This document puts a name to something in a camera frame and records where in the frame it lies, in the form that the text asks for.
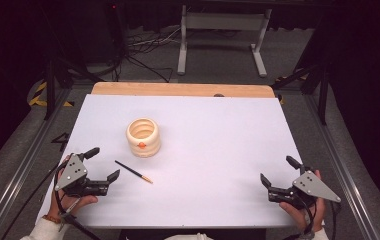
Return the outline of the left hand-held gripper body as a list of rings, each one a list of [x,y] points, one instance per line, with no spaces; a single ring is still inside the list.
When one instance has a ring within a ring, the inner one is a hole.
[[[108,181],[92,181],[87,177],[84,165],[87,154],[72,154],[62,171],[62,175],[54,184],[56,191],[62,190],[67,196],[106,196]]]

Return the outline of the dark computer tower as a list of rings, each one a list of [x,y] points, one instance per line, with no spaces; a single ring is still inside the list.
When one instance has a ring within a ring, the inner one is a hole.
[[[105,13],[108,30],[114,49],[114,59],[120,62],[126,54],[123,24],[119,15],[120,7],[115,0],[106,0]]]

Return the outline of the black floor bracket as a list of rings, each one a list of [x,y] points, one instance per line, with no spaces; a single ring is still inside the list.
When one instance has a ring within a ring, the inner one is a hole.
[[[59,144],[60,145],[59,151],[63,152],[66,148],[68,141],[69,141],[69,137],[70,137],[70,134],[67,132],[64,132],[61,135],[52,139],[51,142],[53,144]]]

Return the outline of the person's white shirt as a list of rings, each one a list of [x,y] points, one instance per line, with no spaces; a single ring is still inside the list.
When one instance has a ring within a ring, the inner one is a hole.
[[[176,234],[165,238],[164,240],[214,240],[204,233],[195,234]]]

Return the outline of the white table cover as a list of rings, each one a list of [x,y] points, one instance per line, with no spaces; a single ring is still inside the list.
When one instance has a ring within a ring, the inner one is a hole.
[[[154,120],[161,148],[135,156],[126,130]],[[299,155],[275,98],[86,96],[65,151],[100,152],[88,176],[119,178],[106,196],[78,213],[94,228],[270,228],[292,219],[269,202],[260,174],[287,188],[298,177],[286,161]],[[153,181],[150,184],[114,162]]]

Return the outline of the aluminium floor rail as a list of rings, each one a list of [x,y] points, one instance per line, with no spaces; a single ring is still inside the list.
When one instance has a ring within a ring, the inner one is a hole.
[[[318,116],[315,99],[310,95],[305,95],[304,99],[331,155],[331,165],[333,166],[334,172],[339,179],[345,199],[350,206],[363,237],[366,240],[380,240],[380,234],[373,224],[372,218],[368,213],[360,192],[352,176],[350,175],[347,166],[342,162],[338,154],[334,139],[332,138],[328,127],[322,124]]]
[[[45,110],[32,108],[0,151],[0,228],[37,159],[44,138],[68,99],[70,89],[58,91],[55,108],[45,120]]]

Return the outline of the cream ribbed pen holder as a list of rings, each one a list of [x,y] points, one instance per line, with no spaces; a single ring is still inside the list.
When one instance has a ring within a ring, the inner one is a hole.
[[[159,127],[150,118],[132,121],[127,127],[126,138],[131,152],[137,157],[154,156],[161,148]]]

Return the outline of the white metal desk frame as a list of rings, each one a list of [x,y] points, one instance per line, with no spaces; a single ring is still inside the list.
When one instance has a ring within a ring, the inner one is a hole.
[[[267,9],[262,14],[195,13],[190,12],[187,9],[187,6],[183,5],[180,23],[181,42],[177,73],[179,75],[184,75],[186,73],[188,29],[257,31],[257,42],[250,45],[250,50],[259,76],[265,78],[267,76],[267,71],[260,50],[270,21],[271,13],[271,9]]]

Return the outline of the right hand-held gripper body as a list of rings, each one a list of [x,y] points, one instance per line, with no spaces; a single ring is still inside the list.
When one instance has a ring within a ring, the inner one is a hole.
[[[341,198],[311,170],[302,173],[287,189],[273,187],[267,182],[267,191],[270,202],[286,202],[298,210],[313,206],[318,198],[341,202]]]

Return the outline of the black pencil with tan tip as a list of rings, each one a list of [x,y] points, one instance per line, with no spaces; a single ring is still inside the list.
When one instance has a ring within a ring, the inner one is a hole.
[[[116,164],[118,164],[119,166],[123,167],[124,169],[126,169],[127,171],[129,171],[129,172],[133,173],[134,175],[138,176],[139,178],[143,179],[144,181],[146,181],[150,184],[153,184],[153,181],[150,178],[148,178],[147,176],[137,172],[136,170],[130,168],[129,166],[126,166],[125,164],[123,164],[117,160],[114,160],[114,162]]]

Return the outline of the person's right hand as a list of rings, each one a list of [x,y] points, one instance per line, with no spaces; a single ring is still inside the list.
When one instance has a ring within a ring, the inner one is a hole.
[[[279,206],[294,220],[299,230],[305,230],[308,226],[306,220],[308,213],[305,210],[298,210],[286,202],[281,202]],[[310,211],[314,217],[312,220],[312,231],[316,233],[323,229],[322,222],[326,211],[325,201],[322,198],[318,198],[314,206],[310,208]]]

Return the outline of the person's left hand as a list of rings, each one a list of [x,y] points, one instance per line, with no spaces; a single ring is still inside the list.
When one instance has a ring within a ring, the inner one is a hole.
[[[98,198],[96,196],[88,195],[84,197],[69,197],[66,196],[62,190],[59,191],[52,191],[51,195],[51,204],[50,208],[48,210],[47,216],[52,219],[59,221],[61,219],[60,217],[60,210],[57,204],[56,195],[59,195],[59,199],[61,201],[62,207],[67,210],[71,209],[70,213],[74,216],[77,215],[78,211],[90,204],[95,204],[98,202]]]

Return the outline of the black curtain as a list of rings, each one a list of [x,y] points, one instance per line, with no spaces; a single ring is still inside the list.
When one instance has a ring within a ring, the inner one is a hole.
[[[43,71],[26,3],[0,0],[0,150],[30,111],[28,93]]]
[[[339,24],[342,49],[332,64],[338,107],[380,190],[380,0],[351,0]]]

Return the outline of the yellow black floor tape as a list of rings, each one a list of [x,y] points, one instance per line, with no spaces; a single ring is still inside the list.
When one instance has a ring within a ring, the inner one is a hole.
[[[45,80],[42,80],[38,87],[36,88],[34,94],[32,95],[31,99],[29,100],[28,104],[30,106],[48,106],[48,102],[46,100],[42,100],[41,96],[44,90],[47,88],[47,82]]]

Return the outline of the black metal stand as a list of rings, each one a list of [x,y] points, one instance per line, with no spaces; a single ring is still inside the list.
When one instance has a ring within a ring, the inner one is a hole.
[[[55,82],[58,82],[62,89],[70,89],[74,84],[72,80],[72,74],[69,69],[74,70],[78,74],[82,75],[85,79],[89,79],[93,82],[102,82],[102,79],[96,75],[85,70],[83,67],[68,61],[65,58],[55,56],[51,57],[46,65],[45,71],[45,81],[46,85],[46,96],[47,96],[47,107],[45,120],[48,120],[53,114],[58,106],[55,101]]]
[[[291,82],[294,82],[302,77],[306,77],[306,80],[300,87],[300,91],[303,95],[312,95],[316,88],[319,88],[319,100],[317,106],[317,115],[320,122],[326,124],[326,102],[328,96],[328,73],[325,65],[312,65],[303,69],[295,71],[293,74],[287,77],[279,77],[278,81],[275,81],[271,88],[278,90]]]

